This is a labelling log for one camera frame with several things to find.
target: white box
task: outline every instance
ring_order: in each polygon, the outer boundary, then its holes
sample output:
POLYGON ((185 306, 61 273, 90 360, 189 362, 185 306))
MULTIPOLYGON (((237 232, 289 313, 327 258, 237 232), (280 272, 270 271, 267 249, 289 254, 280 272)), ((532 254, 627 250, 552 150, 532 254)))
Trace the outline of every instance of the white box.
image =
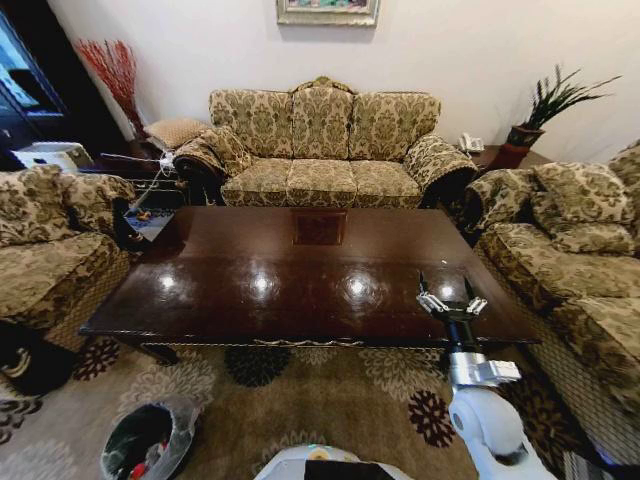
POLYGON ((89 167, 93 160, 80 143, 34 142, 28 147, 13 150, 25 167, 59 165, 64 171, 77 172, 78 167, 89 167))

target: patterned rug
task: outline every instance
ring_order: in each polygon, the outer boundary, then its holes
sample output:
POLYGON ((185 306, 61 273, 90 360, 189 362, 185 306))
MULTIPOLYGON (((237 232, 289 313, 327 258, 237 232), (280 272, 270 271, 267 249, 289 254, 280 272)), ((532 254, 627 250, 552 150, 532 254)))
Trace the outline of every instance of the patterned rug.
MULTIPOLYGON (((251 479, 279 450, 303 443, 335 445, 415 479, 476 478, 449 420, 437 350, 198 347, 179 355, 179 364, 161 367, 97 339, 63 388, 0 405, 0 479, 100 478, 115 423, 174 393, 204 409, 179 479, 251 479)), ((525 357, 515 348, 500 357, 524 371, 504 394, 563 478, 564 450, 590 454, 584 436, 525 357)))

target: dark wooden coffee table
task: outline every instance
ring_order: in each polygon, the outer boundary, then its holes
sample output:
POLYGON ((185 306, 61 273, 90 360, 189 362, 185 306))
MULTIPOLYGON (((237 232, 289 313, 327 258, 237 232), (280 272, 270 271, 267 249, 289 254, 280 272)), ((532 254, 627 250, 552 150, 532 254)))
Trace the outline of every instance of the dark wooden coffee table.
POLYGON ((535 341, 438 210, 183 207, 80 332, 166 363, 171 344, 443 347, 420 270, 443 300, 467 276, 489 301, 482 343, 535 341))

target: floral patterned sofa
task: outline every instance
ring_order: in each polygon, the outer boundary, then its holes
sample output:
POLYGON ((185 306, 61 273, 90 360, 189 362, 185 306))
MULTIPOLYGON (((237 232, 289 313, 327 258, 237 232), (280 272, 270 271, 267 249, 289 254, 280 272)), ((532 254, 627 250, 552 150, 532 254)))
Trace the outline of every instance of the floral patterned sofa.
MULTIPOLYGON (((132 185, 109 175, 0 173, 0 321, 78 351, 78 327, 129 270, 121 213, 133 199, 132 185)), ((20 398, 8 381, 19 370, 0 365, 0 400, 20 398)))
POLYGON ((530 351, 596 447, 615 463, 638 465, 640 142, 608 164, 624 189, 623 207, 606 182, 594 177, 590 190, 576 189, 580 166, 557 165, 498 170, 472 182, 466 189, 466 229, 480 233, 475 251, 543 340, 530 351), (536 212, 542 171, 556 185, 566 185, 588 215, 619 209, 626 231, 619 235, 620 225, 587 223, 577 234, 567 235, 574 231, 568 229, 549 235, 536 212), (585 243, 600 253, 570 251, 585 243))
POLYGON ((320 77, 290 92, 216 90, 209 106, 213 129, 174 157, 192 203, 416 208, 460 194, 476 172, 431 134, 440 102, 427 93, 320 77))

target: table leg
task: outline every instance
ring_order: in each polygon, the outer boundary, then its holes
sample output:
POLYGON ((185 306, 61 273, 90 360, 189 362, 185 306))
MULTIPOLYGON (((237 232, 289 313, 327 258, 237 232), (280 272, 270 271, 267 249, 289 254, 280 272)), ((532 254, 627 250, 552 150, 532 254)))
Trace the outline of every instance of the table leg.
POLYGON ((175 350, 167 347, 166 345, 150 345, 144 342, 137 342, 131 338, 115 337, 121 343, 128 345, 129 347, 144 353, 156 359, 158 364, 168 367, 170 365, 177 364, 180 359, 175 350))

